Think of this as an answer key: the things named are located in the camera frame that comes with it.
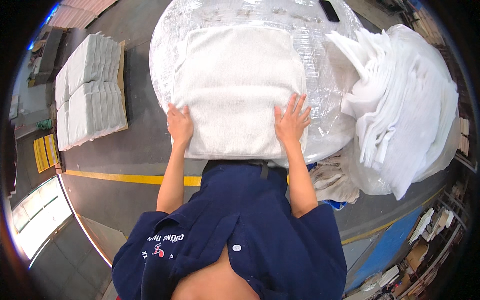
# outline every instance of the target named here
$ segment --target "yellow sign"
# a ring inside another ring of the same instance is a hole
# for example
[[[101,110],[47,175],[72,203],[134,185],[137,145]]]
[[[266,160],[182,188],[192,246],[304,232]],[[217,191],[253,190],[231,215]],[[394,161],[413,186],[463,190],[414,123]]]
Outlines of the yellow sign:
[[[59,162],[53,134],[49,134],[33,142],[35,161],[38,172],[45,171]]]

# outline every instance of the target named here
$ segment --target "smartphone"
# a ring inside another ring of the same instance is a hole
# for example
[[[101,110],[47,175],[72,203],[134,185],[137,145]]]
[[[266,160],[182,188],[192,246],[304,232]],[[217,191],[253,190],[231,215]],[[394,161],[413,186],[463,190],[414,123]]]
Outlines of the smartphone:
[[[330,22],[340,22],[340,19],[338,18],[332,4],[330,1],[325,1],[325,0],[319,0],[318,1],[322,8],[324,9],[325,14],[327,15],[327,19]]]

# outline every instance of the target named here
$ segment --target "person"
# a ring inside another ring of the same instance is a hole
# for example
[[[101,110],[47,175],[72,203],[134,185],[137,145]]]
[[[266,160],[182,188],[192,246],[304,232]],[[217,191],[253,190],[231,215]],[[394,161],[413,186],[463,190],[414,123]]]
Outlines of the person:
[[[287,171],[250,161],[209,161],[183,203],[188,107],[171,103],[172,152],[156,212],[138,219],[112,267],[119,297],[172,300],[340,299],[347,266],[332,208],[318,205],[299,139],[310,123],[293,94],[275,131]]]

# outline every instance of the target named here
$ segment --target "window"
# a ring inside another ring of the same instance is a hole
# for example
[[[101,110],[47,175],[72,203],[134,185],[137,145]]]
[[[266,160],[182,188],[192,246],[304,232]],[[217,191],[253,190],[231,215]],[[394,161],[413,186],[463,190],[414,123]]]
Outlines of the window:
[[[28,259],[37,252],[45,240],[72,211],[63,195],[57,177],[53,177],[26,196],[13,210],[16,240]]]

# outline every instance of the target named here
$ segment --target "round table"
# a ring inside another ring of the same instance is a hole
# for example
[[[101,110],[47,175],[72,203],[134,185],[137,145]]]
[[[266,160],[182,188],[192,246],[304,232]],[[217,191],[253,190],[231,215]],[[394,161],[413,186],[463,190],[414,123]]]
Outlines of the round table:
[[[160,106],[171,99],[177,43],[193,29],[258,25],[284,29],[305,67],[307,100],[312,106],[305,162],[330,156],[353,137],[355,121],[340,113],[345,92],[358,75],[347,58],[329,42],[332,30],[356,39],[362,25],[342,0],[330,0],[339,23],[330,22],[317,1],[309,0],[173,0],[158,20],[150,42],[150,75]],[[277,161],[287,166],[287,161]]]

